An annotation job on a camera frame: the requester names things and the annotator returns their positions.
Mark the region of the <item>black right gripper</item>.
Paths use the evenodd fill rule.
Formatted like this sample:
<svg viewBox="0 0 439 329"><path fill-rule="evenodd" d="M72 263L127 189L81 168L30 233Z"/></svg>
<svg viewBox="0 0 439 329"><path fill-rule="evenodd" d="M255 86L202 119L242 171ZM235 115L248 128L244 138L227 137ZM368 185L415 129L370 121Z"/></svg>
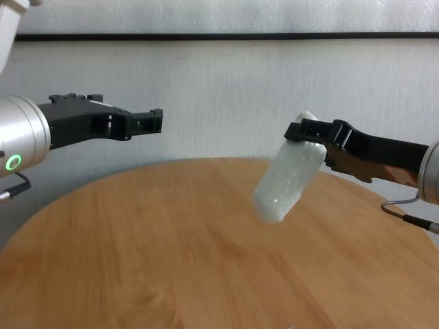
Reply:
<svg viewBox="0 0 439 329"><path fill-rule="evenodd" d="M377 178L411 187L418 185L420 165L428 149L422 144L364 134L342 120L303 119L290 123L284 137L325 145L325 164L333 171L366 183Z"/></svg>

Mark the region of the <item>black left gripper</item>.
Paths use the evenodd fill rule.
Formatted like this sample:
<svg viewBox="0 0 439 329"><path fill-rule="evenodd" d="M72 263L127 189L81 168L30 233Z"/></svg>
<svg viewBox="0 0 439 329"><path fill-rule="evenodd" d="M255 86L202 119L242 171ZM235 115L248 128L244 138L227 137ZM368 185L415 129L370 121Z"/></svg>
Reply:
<svg viewBox="0 0 439 329"><path fill-rule="evenodd" d="M38 107L49 125L51 150L91 139L128 141L133 136L160 134L162 130L160 108L130 114L104 103L100 94L51 95L49 100Z"/></svg>

